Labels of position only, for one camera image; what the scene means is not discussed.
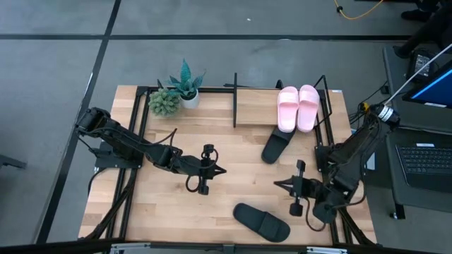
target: white pot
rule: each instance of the white pot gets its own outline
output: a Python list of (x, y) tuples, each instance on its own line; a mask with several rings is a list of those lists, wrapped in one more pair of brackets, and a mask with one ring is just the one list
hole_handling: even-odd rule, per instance
[(197, 108), (198, 105), (199, 105), (199, 92), (198, 92), (198, 90), (196, 91), (196, 95), (195, 95), (195, 97), (193, 99), (186, 100), (186, 99), (183, 99), (181, 97), (181, 104), (186, 109), (195, 109), (195, 108)]

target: black slipper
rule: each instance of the black slipper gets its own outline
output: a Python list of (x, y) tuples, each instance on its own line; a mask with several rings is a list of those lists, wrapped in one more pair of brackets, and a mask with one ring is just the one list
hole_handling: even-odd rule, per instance
[(236, 205), (232, 214), (237, 221), (267, 241), (280, 243), (290, 234), (290, 227), (287, 223), (268, 212), (262, 212), (244, 203)]
[(276, 126), (271, 133), (266, 146), (263, 148), (261, 156), (262, 160), (268, 164), (275, 163), (283, 153), (285, 147), (289, 145), (289, 142), (294, 136), (296, 130), (297, 129), (294, 129), (291, 133), (283, 133)]

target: wooden tabletop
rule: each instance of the wooden tabletop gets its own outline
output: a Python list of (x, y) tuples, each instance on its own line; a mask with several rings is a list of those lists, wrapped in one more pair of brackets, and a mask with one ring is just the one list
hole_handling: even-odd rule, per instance
[[(111, 110), (112, 118), (123, 126), (129, 125), (136, 86), (119, 86)], [(343, 94), (330, 91), (333, 115), (331, 125), (336, 143), (350, 136), (347, 110)], [(140, 103), (136, 133), (140, 125), (143, 100)], [(261, 153), (273, 126), (232, 127), (232, 94), (200, 93), (197, 109), (182, 109), (176, 116), (164, 118), (149, 113), (145, 138), (160, 140), (178, 128), (173, 145), (184, 155), (200, 156), (203, 145), (212, 143), (219, 152), (218, 165), (226, 174), (208, 181), (209, 195), (189, 193), (185, 189), (186, 176), (171, 174), (155, 168), (147, 160), (138, 170), (133, 194), (126, 239), (131, 241), (166, 241), (199, 243), (270, 243), (247, 229), (232, 216), (234, 206), (244, 202), (268, 211), (290, 225), (289, 238), (281, 244), (330, 246), (328, 226), (322, 232), (308, 228), (304, 220), (307, 205), (303, 201), (303, 217), (292, 217), (289, 206), (293, 202), (288, 193), (273, 185), (297, 173), (296, 162), (306, 162), (304, 177), (321, 179), (316, 170), (314, 132), (297, 132), (275, 164), (265, 164)], [(111, 207), (118, 169), (108, 169), (93, 181), (83, 216), (79, 236), (86, 236), (100, 222)], [(360, 186), (354, 200), (362, 197)], [(375, 241), (367, 201), (349, 207), (348, 211), (368, 238)], [(114, 235), (119, 232), (122, 211), (119, 212)], [(315, 227), (321, 223), (309, 211), (309, 221)], [(338, 223), (343, 240), (342, 224)]]

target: succulent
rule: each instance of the succulent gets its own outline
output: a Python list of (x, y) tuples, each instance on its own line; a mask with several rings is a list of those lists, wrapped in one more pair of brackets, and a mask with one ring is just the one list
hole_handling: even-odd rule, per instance
[(159, 88), (150, 94), (150, 110), (156, 116), (172, 116), (179, 110), (179, 95), (173, 95), (167, 88)]
[(170, 90), (170, 94), (180, 95), (182, 99), (193, 99), (196, 96), (197, 89), (203, 83), (203, 75), (199, 75), (195, 79), (191, 78), (191, 71), (188, 63), (185, 59), (182, 61), (181, 68), (181, 80), (178, 81), (175, 77), (170, 76), (167, 81), (170, 85), (173, 85), (175, 89)]

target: pink slide sandal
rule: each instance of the pink slide sandal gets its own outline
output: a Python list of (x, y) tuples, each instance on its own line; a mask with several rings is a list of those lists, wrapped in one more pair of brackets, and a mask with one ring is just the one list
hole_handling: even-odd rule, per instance
[(298, 110), (298, 91), (295, 87), (283, 88), (278, 95), (278, 128), (284, 133), (295, 129)]
[(319, 93), (312, 85), (303, 85), (299, 90), (297, 127), (302, 132), (312, 131), (319, 110)]

